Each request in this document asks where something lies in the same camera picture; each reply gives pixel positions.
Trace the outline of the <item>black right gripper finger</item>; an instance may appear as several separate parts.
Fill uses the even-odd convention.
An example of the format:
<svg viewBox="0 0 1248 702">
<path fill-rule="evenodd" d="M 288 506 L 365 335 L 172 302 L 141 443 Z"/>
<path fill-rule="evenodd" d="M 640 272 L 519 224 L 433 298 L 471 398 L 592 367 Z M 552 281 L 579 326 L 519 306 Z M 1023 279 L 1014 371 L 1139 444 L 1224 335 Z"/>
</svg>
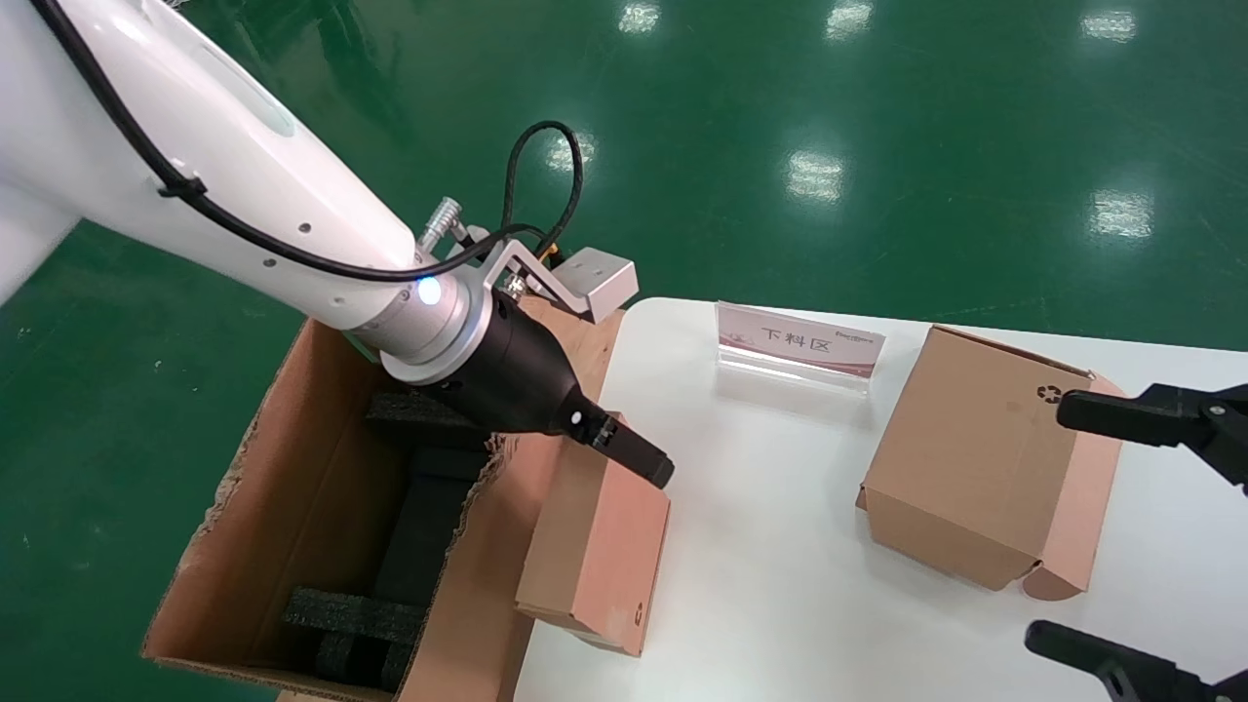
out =
<svg viewBox="0 0 1248 702">
<path fill-rule="evenodd" d="M 1247 386 L 1221 391 L 1151 385 L 1137 397 L 1065 393 L 1057 422 L 1123 443 L 1189 448 L 1227 483 L 1247 488 Z"/>
<path fill-rule="evenodd" d="M 1025 635 L 1030 652 L 1091 675 L 1111 701 L 1246 701 L 1247 671 L 1221 682 L 1204 682 L 1174 662 L 1142 650 L 1047 620 L 1035 620 Z"/>
</svg>

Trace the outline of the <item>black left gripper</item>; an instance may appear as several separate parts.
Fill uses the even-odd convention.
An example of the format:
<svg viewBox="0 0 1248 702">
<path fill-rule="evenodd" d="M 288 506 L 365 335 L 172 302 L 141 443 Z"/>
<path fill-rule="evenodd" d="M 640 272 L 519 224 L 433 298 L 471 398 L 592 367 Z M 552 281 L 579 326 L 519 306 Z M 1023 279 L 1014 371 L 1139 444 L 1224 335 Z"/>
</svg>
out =
<svg viewBox="0 0 1248 702">
<path fill-rule="evenodd" d="M 514 299 L 494 292 L 489 301 L 480 344 L 429 396 L 490 432 L 570 437 L 666 488 L 675 471 L 668 453 L 589 400 L 562 344 Z"/>
</svg>

